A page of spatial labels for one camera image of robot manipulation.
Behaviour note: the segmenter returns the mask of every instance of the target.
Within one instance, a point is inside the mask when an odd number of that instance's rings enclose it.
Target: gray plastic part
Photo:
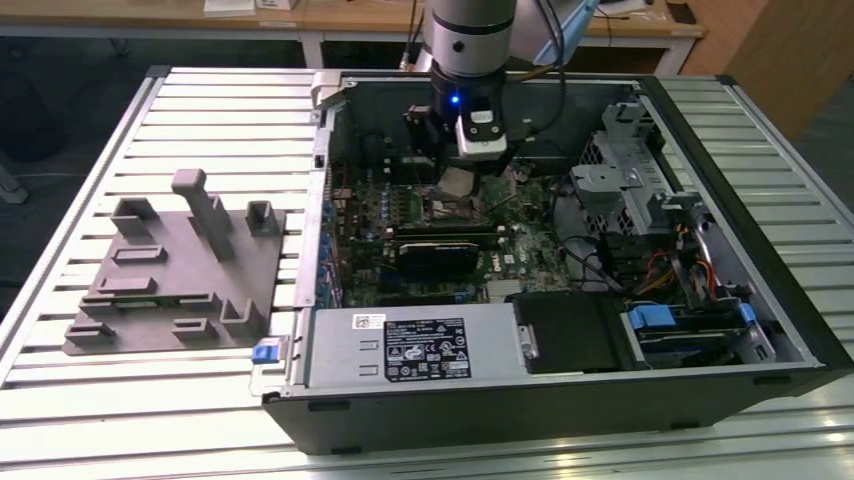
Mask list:
[[[222,322],[226,330],[234,337],[254,338],[259,335],[263,336],[267,325],[265,323],[265,317],[262,317],[255,302],[247,300],[241,311],[235,308],[231,302],[223,304],[223,310],[221,311],[219,321]]]
[[[173,322],[173,335],[182,342],[213,340],[217,330],[207,318],[179,318]]]
[[[135,263],[166,262],[167,257],[167,251],[161,245],[147,245],[142,247],[119,248],[111,258],[117,265],[131,265]]]
[[[205,183],[205,172],[183,173],[177,175],[178,190],[186,191],[182,178],[189,175],[202,179],[190,182],[193,189]],[[194,216],[198,220],[198,211],[158,214],[146,208],[147,202],[121,202],[123,209],[117,213],[135,217],[149,235],[126,237],[121,231],[114,237],[69,331],[67,354],[251,347],[266,336],[285,211],[259,202],[247,210],[221,214],[214,207],[219,199],[213,202],[203,189],[189,196],[194,201],[206,199],[206,221],[190,221]],[[218,226],[231,259],[218,258],[210,232],[199,236],[194,223]],[[103,330],[93,329],[94,325],[103,325]]]
[[[205,191],[207,175],[199,169],[182,169],[173,177],[173,192],[185,197],[194,215],[195,226],[209,240],[214,255],[221,262],[235,256],[227,232],[231,220],[218,198],[209,197]]]
[[[69,326],[66,338],[81,347],[113,342],[117,332],[102,322],[90,322]]]
[[[122,235],[129,239],[138,239],[139,242],[146,242],[146,240],[151,239],[146,221],[157,218],[158,212],[146,198],[123,198],[119,200],[119,205],[117,205],[113,217],[110,217]]]
[[[97,289],[101,293],[155,293],[158,282],[151,277],[143,278],[105,278]]]
[[[246,224],[254,237],[282,235],[287,225],[279,228],[273,203],[269,201],[250,202],[246,207]]]

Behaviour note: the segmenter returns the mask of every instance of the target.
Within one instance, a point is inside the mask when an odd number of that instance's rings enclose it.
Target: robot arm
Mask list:
[[[441,131],[453,132],[461,158],[492,161],[509,148],[501,95],[513,54],[564,65],[578,47],[600,0],[553,0],[564,31],[564,59],[544,24],[549,0],[427,0],[426,51]]]

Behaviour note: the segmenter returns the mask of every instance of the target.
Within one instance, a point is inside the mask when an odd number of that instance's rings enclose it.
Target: power supply label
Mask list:
[[[386,322],[383,329],[390,382],[472,378],[462,318]]]

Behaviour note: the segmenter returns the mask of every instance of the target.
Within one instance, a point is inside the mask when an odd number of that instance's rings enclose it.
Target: table leg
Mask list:
[[[678,75],[682,71],[682,65],[689,58],[692,48],[694,48],[696,38],[674,38],[670,48],[662,56],[656,75]]]
[[[323,33],[301,32],[299,41],[303,44],[303,55],[306,56],[306,68],[323,68]]]
[[[131,54],[131,41],[127,38],[111,38],[110,44],[118,57],[127,57]]]
[[[24,203],[27,200],[27,190],[6,171],[3,165],[0,165],[0,199],[7,203]]]

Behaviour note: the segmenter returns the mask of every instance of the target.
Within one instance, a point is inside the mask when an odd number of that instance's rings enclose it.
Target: black cable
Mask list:
[[[522,150],[522,148],[525,148],[526,146],[529,146],[529,145],[537,145],[537,144],[540,144],[540,143],[546,144],[546,145],[549,145],[552,148],[554,148],[554,150],[556,150],[557,152],[560,152],[560,153],[561,153],[561,155],[564,156],[564,158],[566,158],[566,159],[569,159],[569,160],[572,160],[572,159],[573,159],[573,156],[572,156],[572,155],[570,155],[570,153],[566,151],[566,149],[565,149],[565,148],[558,144],[558,142],[556,142],[554,140],[550,140],[550,139],[548,139],[548,138],[538,138],[538,139],[537,139],[537,141],[533,141],[533,142],[525,142],[525,143],[522,144],[521,150]]]
[[[602,7],[597,6],[597,10],[600,10],[600,13],[605,15],[605,24],[609,26],[609,48],[612,48],[612,45],[614,45],[614,32],[612,30],[612,16],[608,13],[605,13],[605,10],[602,10]]]
[[[585,262],[590,262],[590,258],[597,254],[597,252],[592,252],[586,257],[585,257]],[[588,263],[582,263],[582,279],[581,279],[581,284],[578,285],[578,289],[580,290],[585,290],[585,284],[588,282],[596,282],[596,283],[606,283],[602,280],[588,280]]]
[[[564,58],[566,56],[566,45],[565,45],[566,38],[564,36],[564,29],[561,28],[561,21],[558,19],[556,8],[552,4],[552,0],[536,0],[534,4],[537,5],[537,9],[544,19],[544,23],[546,24],[546,28],[549,29],[549,37],[552,38],[552,44],[556,47],[554,68],[558,71],[558,76],[560,76],[558,108],[556,109],[556,113],[549,119],[549,121],[546,122],[546,124],[542,127],[534,129],[534,131],[532,132],[533,135],[540,135],[546,130],[549,130],[556,123],[558,123],[558,120],[564,115],[564,106],[566,104],[566,73],[564,72]]]
[[[590,235],[570,235],[569,237],[561,240],[561,245],[564,245],[570,240],[585,240],[592,245],[597,245],[600,243],[600,240],[596,237],[592,237]]]
[[[406,52],[410,51],[410,45],[413,44],[413,29],[415,28],[415,12],[418,11],[418,0],[413,0],[413,11],[410,12],[410,30],[406,37]]]
[[[413,42],[410,43],[410,49],[407,50],[410,52],[410,58],[415,56],[415,53],[413,52],[413,50],[415,49],[415,41],[418,40],[418,36],[422,34],[423,30],[425,30],[425,12],[422,11],[422,18],[418,21],[418,28],[415,29],[415,35],[413,35]]]
[[[585,258],[577,255],[576,252],[573,252],[573,250],[565,247],[564,251],[573,258],[573,260],[582,264],[582,267],[586,267],[593,273],[597,274],[597,276],[602,279],[612,290],[614,290],[621,295],[628,295],[629,291],[626,290],[626,287],[624,287],[620,282],[609,276],[608,273],[605,273],[600,268],[594,267]]]
[[[406,36],[406,47],[403,48],[403,58],[401,64],[410,63],[410,49],[413,48],[413,32],[415,30],[415,12],[418,11],[418,0],[413,0],[413,12],[410,13],[410,30]]]

